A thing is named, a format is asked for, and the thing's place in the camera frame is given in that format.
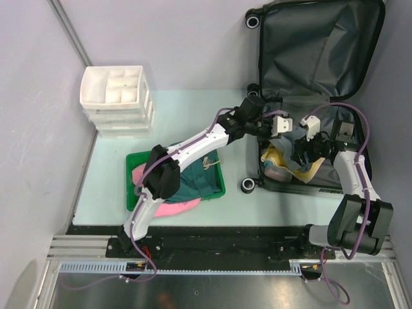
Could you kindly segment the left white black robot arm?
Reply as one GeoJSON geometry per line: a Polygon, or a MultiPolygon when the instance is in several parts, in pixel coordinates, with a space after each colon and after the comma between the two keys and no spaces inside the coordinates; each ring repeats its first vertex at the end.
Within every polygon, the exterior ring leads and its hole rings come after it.
{"type": "Polygon", "coordinates": [[[143,175],[135,186],[138,202],[118,233],[120,250],[128,257],[141,253],[142,239],[159,206],[180,188],[180,175],[193,162],[245,135],[272,136],[272,118],[280,112],[264,112],[265,102],[247,97],[240,106],[221,108],[211,125],[187,140],[169,147],[152,148],[143,175]]]}

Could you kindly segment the teal green garment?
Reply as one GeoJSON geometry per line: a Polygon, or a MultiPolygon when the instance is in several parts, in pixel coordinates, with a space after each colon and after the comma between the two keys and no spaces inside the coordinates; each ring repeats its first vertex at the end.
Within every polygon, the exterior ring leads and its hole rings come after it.
{"type": "Polygon", "coordinates": [[[211,151],[195,160],[180,175],[180,188],[166,203],[219,198],[225,194],[220,158],[211,151]]]}

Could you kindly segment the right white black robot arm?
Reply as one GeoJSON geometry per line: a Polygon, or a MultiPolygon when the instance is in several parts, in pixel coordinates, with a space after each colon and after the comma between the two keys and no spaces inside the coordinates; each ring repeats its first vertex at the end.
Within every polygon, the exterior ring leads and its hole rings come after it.
{"type": "Polygon", "coordinates": [[[292,158],[303,163],[328,159],[339,176],[343,198],[328,225],[310,225],[297,251],[312,258],[320,247],[339,248],[351,259],[356,253],[377,255],[385,240],[393,206],[381,200],[368,176],[363,148],[355,137],[355,124],[337,120],[330,134],[321,131],[315,116],[304,117],[304,137],[295,141],[292,158]]]}

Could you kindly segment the space astronaut hardshell suitcase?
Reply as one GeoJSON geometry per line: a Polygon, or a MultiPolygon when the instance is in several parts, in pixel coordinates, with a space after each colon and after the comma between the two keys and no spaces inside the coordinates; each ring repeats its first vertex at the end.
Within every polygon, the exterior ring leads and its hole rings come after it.
{"type": "Polygon", "coordinates": [[[291,112],[295,140],[298,121],[311,110],[323,134],[333,136],[338,121],[354,125],[353,139],[365,141],[359,112],[343,106],[361,87],[386,9],[382,1],[273,1],[245,14],[259,29],[259,81],[247,92],[270,111],[291,112]]]}

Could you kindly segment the grey blue garment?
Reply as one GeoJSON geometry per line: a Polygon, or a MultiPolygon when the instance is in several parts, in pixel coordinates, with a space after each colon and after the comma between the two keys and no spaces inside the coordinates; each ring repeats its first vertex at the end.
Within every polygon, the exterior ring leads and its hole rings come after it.
{"type": "Polygon", "coordinates": [[[295,151],[294,142],[302,137],[306,137],[306,130],[299,126],[294,126],[291,132],[281,135],[280,138],[271,139],[270,143],[281,152],[286,166],[291,171],[306,173],[312,168],[312,163],[300,164],[292,160],[292,155],[295,151]]]}

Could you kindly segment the pink cloth garment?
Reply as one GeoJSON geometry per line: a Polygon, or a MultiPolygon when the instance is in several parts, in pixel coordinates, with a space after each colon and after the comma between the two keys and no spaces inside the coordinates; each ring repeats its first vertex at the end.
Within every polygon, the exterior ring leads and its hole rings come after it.
{"type": "MultiPolygon", "coordinates": [[[[144,173],[145,164],[139,165],[131,172],[133,184],[136,185],[144,173]]],[[[201,198],[192,199],[183,202],[162,203],[155,213],[155,218],[174,216],[183,212],[187,212],[195,208],[201,202],[201,198]]]]}

